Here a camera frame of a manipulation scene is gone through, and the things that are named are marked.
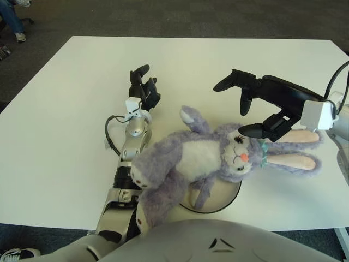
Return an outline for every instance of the stuffed bunny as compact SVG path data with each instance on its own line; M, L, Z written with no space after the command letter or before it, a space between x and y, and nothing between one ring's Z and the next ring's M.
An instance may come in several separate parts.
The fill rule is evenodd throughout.
M201 114L188 106L182 106L180 116L191 131L174 132L133 160L131 178L144 189L136 217L141 232L161 224L189 186L200 192L192 200L199 210L216 177L240 182L266 164L300 176L314 175L321 167L316 157L297 151L318 146L319 133L293 130L273 143L242 136L236 123L213 132Z

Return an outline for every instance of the cable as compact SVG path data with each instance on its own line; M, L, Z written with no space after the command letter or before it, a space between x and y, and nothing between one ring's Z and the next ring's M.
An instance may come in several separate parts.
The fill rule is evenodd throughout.
M141 102L138 103L138 108L133 110L132 113L136 112L139 108L141 108ZM107 142L110 146L111 149L113 149L115 151L115 153L120 156L120 151L116 148L116 146L113 143L113 140L111 140L110 136L109 136L109 132L108 132L108 124L111 120L116 119L119 123L126 123L129 122L133 116L131 116L129 119L125 120L125 121L120 121L119 118L125 118L124 116L110 116L108 117L107 121L105 121L105 125L104 125L104 132L105 132L105 137L107 138Z
M333 82L336 80L337 76L339 75L340 72L342 72L342 70L344 68L346 68L347 66L349 65L349 61L348 62L345 62L344 64L342 64L342 66L340 68L337 69L337 71L333 74L331 80L329 81L328 85L327 85L327 88L326 88L326 91L325 91L325 95L323 97L325 97L325 99L328 98L328 95L329 95L329 91L331 90L332 88L332 85L333 85Z
M107 121L105 122L104 131L105 131L105 137L107 138L107 141L108 141L110 148L113 149L118 156L120 156L120 151L116 148L116 146L114 145L114 143L111 140L109 133L108 133L108 124L114 118L115 118L115 116L108 117Z
M331 100L325 100L325 102L330 102L332 104L332 119L335 120L336 119L336 115L337 115L337 107L335 105L335 103Z
M349 72L348 72L348 78L347 78L347 86L345 88L345 92L344 92L344 96L343 96L342 102L340 103L340 105L338 107L337 115L339 115L340 111L342 110L342 108L344 106L345 99L347 98L347 95L348 95L348 90L349 90Z

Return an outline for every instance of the teal bow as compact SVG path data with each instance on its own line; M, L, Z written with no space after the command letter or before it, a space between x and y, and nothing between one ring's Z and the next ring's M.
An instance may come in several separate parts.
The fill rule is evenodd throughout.
M263 167L265 167L268 164L267 152L268 152L269 146L268 146L268 144L267 144L265 139L258 139L257 141L260 144L261 150L263 152L263 157L262 157L262 161L261 161L261 164L260 164L260 166L263 168Z

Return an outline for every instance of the white table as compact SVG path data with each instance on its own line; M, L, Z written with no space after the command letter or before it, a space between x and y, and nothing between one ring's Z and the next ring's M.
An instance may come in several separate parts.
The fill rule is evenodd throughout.
M104 123L125 112L129 70L148 63L146 76L158 78L154 142L185 128L182 104L199 109L213 127L259 123L279 111L255 99L242 117L239 88L213 92L233 68L324 94L347 59L326 40L72 37L0 114L0 222L95 228L117 166L116 155L104 146ZM343 92L345 80L343 73L333 91ZM110 124L110 133L121 148L124 125ZM224 210L201 215L178 207L169 220L217 218L267 230L348 227L349 186L337 151L326 136L313 152L323 161L318 176L295 178L265 168L243 181Z

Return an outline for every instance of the round plate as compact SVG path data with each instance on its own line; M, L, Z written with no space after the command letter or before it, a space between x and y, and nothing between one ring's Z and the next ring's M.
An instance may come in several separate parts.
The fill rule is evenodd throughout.
M190 187L180 205L190 211L194 211L197 213L208 214L218 212L226 208L228 205L231 204L231 202L234 201L234 199L240 191L240 187L241 182L231 183L216 177L216 180L211 189L210 197L206 200L205 204L201 209L194 209L194 207L191 205L190 197L192 194L195 194L195 192L198 191L193 190Z

